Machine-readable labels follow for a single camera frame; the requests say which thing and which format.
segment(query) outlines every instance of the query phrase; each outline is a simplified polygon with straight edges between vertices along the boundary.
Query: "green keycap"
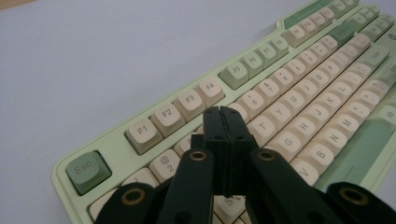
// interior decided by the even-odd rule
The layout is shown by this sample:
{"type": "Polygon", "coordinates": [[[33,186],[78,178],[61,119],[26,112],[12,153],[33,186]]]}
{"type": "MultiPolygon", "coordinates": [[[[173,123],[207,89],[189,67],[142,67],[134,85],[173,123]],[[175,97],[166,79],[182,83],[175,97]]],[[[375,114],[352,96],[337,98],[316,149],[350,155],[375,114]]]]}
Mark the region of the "green keycap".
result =
{"type": "Polygon", "coordinates": [[[353,35],[355,28],[350,21],[346,21],[329,32],[329,35],[338,43],[338,48],[343,46],[353,35]]]}
{"type": "Polygon", "coordinates": [[[390,136],[389,127],[382,122],[364,121],[315,184],[315,188],[326,191],[331,183],[341,181],[359,185],[390,136]]]}
{"type": "Polygon", "coordinates": [[[74,159],[67,165],[66,172],[80,195],[111,176],[110,170],[97,152],[87,152],[74,159]]]}
{"type": "MultiPolygon", "coordinates": [[[[379,50],[383,50],[381,53],[378,53],[378,56],[376,60],[374,61],[369,61],[372,60],[373,58],[371,56],[368,56],[365,61],[369,61],[369,63],[378,63],[380,61],[381,57],[385,57],[385,55],[388,55],[387,52],[389,52],[387,49],[381,47],[380,49],[376,49],[378,52],[379,50]]],[[[381,66],[378,67],[378,69],[375,70],[375,72],[370,76],[370,79],[377,79],[380,81],[383,81],[387,83],[390,87],[393,86],[393,84],[396,82],[396,56],[390,56],[388,57],[382,64],[381,66]]]]}
{"type": "Polygon", "coordinates": [[[236,90],[248,81],[248,70],[240,62],[228,65],[219,75],[231,89],[236,90]]]}
{"type": "Polygon", "coordinates": [[[365,63],[375,70],[388,57],[389,50],[380,45],[373,45],[367,49],[357,60],[358,63],[365,63]]]}
{"type": "Polygon", "coordinates": [[[388,126],[391,132],[394,132],[396,129],[396,107],[381,104],[371,113],[370,120],[381,122],[388,126]]]}

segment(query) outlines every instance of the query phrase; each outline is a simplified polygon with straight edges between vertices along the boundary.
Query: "cream keycap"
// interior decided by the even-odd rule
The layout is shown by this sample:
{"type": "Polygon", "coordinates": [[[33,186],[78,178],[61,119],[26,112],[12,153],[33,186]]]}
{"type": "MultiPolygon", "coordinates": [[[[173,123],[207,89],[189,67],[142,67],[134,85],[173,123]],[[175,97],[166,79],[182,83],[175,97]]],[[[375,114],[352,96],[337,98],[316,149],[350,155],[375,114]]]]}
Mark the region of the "cream keycap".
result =
{"type": "Polygon", "coordinates": [[[126,131],[128,140],[139,155],[163,140],[163,136],[149,119],[141,119],[126,131]]]}
{"type": "Polygon", "coordinates": [[[176,107],[170,103],[162,105],[156,109],[150,120],[157,127],[163,137],[167,137],[171,133],[174,133],[186,123],[180,112],[178,112],[176,107]]]}
{"type": "Polygon", "coordinates": [[[232,224],[245,211],[245,198],[239,195],[232,198],[215,196],[213,210],[224,224],[232,224]]]}
{"type": "Polygon", "coordinates": [[[247,128],[257,141],[259,147],[263,147],[272,137],[276,135],[276,126],[263,115],[257,116],[251,121],[247,128]]]}
{"type": "Polygon", "coordinates": [[[236,102],[244,107],[249,119],[254,119],[265,108],[264,99],[256,91],[247,91],[236,102]]]}
{"type": "Polygon", "coordinates": [[[270,78],[260,82],[253,90],[265,99],[265,106],[268,106],[280,96],[280,88],[270,78]]]}
{"type": "Polygon", "coordinates": [[[147,167],[138,170],[136,173],[126,178],[124,182],[122,182],[122,186],[134,182],[145,183],[152,186],[153,188],[159,185],[157,179],[154,177],[152,172],[147,167]]]}
{"type": "Polygon", "coordinates": [[[238,104],[238,103],[231,103],[230,105],[228,105],[228,107],[230,107],[230,108],[232,108],[232,109],[238,111],[245,123],[248,123],[248,122],[250,121],[250,118],[249,118],[249,116],[248,116],[247,111],[246,111],[245,108],[242,107],[240,104],[238,104]]]}
{"type": "Polygon", "coordinates": [[[213,77],[209,77],[201,81],[195,90],[204,100],[206,108],[214,105],[225,96],[221,85],[213,77]]]}
{"type": "Polygon", "coordinates": [[[180,157],[172,149],[168,149],[163,152],[160,156],[155,158],[150,164],[149,169],[162,183],[163,181],[172,177],[178,167],[180,157]]]}
{"type": "Polygon", "coordinates": [[[174,105],[187,122],[205,110],[204,101],[195,90],[189,90],[180,94],[175,100],[174,105]]]}
{"type": "Polygon", "coordinates": [[[313,186],[318,181],[318,171],[308,162],[299,158],[294,158],[290,165],[309,186],[313,186]]]}
{"type": "Polygon", "coordinates": [[[193,134],[196,133],[189,133],[188,135],[186,135],[176,143],[174,151],[177,153],[179,157],[181,157],[184,154],[184,152],[191,149],[191,136],[193,134]]]}
{"type": "Polygon", "coordinates": [[[105,203],[107,203],[107,201],[111,198],[111,196],[113,195],[113,193],[116,190],[117,189],[113,189],[113,190],[109,191],[108,193],[106,193],[105,195],[100,197],[98,200],[96,200],[93,204],[91,204],[90,215],[91,215],[93,221],[95,221],[98,218],[99,213],[102,210],[103,206],[105,205],[105,203]]]}
{"type": "Polygon", "coordinates": [[[297,158],[311,164],[315,167],[318,173],[322,175],[329,165],[332,164],[334,155],[325,146],[319,143],[310,142],[300,151],[297,158]]]}
{"type": "Polygon", "coordinates": [[[267,146],[279,152],[286,161],[291,161],[300,152],[303,144],[295,134],[282,130],[267,146]]]}

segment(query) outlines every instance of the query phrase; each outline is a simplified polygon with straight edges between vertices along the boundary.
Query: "number key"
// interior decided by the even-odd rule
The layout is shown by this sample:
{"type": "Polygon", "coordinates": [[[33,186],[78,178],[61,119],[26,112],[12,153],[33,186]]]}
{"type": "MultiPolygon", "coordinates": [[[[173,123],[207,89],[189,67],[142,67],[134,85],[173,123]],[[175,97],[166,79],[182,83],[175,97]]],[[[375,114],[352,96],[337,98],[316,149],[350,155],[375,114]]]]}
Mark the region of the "number key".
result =
{"type": "Polygon", "coordinates": [[[149,169],[162,183],[175,174],[179,162],[180,158],[176,152],[168,149],[151,162],[149,169]]]}

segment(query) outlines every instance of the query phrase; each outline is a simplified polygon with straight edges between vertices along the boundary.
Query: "white table surface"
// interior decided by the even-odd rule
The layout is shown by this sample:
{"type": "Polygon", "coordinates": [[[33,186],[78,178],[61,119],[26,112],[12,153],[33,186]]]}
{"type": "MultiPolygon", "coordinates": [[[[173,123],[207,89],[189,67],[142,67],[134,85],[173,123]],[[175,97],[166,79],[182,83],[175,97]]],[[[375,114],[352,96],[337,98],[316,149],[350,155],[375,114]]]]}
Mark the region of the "white table surface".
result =
{"type": "MultiPolygon", "coordinates": [[[[304,0],[39,0],[0,11],[0,223],[69,223],[57,160],[225,61],[304,0]]],[[[395,0],[373,0],[396,17],[395,0]]],[[[396,169],[378,195],[396,207],[396,169]]]]}

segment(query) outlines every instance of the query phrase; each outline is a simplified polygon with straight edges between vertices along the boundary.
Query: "mechanical keyboard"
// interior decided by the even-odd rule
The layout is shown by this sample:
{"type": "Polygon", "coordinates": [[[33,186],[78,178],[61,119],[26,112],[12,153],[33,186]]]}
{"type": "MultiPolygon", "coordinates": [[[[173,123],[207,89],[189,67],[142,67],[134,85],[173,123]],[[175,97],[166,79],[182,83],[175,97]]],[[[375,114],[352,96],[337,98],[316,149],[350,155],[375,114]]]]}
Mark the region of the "mechanical keyboard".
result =
{"type": "MultiPolygon", "coordinates": [[[[93,223],[120,186],[171,178],[202,112],[237,110],[260,147],[305,182],[375,191],[396,161],[394,17],[359,0],[322,0],[271,34],[61,158],[52,183],[74,223],[93,223]]],[[[214,223],[250,223],[243,196],[215,196],[214,223]]]]}

